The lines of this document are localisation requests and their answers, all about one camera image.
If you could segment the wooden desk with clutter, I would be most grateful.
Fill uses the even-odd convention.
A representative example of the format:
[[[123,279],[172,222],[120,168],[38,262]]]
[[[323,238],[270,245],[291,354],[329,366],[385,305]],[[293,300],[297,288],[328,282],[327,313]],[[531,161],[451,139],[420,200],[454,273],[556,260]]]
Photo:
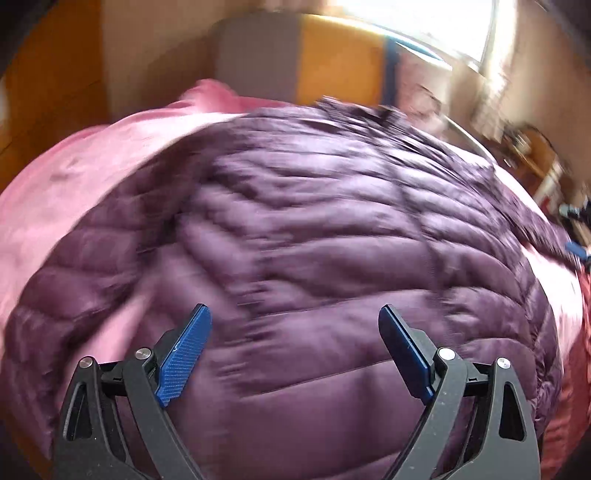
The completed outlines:
[[[562,204],[583,207],[590,198],[587,182],[575,177],[538,128],[508,124],[500,140],[484,138],[482,143],[545,214],[557,216]]]

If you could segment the deer print pillow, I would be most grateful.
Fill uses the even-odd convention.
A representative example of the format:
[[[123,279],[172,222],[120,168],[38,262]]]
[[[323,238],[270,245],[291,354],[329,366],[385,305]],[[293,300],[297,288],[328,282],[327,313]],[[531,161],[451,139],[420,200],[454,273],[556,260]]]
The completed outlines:
[[[447,128],[453,68],[404,48],[397,71],[397,108],[414,127],[441,138]]]

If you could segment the window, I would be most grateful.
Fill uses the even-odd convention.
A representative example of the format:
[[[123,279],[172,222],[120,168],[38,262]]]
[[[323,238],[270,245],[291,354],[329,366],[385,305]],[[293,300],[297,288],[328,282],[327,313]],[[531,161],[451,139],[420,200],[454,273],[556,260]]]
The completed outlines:
[[[515,1],[329,1],[332,16],[359,20],[404,35],[454,58],[487,77],[500,69],[513,42]]]

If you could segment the grey yellow blue headboard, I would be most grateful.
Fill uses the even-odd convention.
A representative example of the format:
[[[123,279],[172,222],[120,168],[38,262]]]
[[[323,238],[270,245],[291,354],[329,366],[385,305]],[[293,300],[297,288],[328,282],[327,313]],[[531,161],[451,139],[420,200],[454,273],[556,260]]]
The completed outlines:
[[[324,96],[446,107],[452,68],[387,29],[329,16],[258,11],[218,22],[214,77],[242,96],[307,105]]]

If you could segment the wooden wardrobe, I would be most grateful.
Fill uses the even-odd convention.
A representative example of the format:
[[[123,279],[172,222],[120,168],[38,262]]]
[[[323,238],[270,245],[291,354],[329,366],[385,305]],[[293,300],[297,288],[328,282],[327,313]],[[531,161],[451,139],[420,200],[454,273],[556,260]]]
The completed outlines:
[[[1,81],[1,187],[67,136],[109,121],[101,1],[58,1]]]

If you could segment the grey curved bed rail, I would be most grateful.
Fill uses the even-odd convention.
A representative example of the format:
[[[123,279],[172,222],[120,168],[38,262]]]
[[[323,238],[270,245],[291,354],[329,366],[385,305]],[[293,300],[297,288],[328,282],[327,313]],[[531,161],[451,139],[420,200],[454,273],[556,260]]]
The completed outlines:
[[[448,127],[451,128],[456,134],[458,134],[463,141],[470,147],[471,151],[482,157],[487,159],[489,162],[494,162],[495,158],[489,152],[489,150],[481,144],[473,135],[471,135],[466,129],[464,129],[460,124],[455,122],[449,116],[445,116],[445,120],[448,124]]]

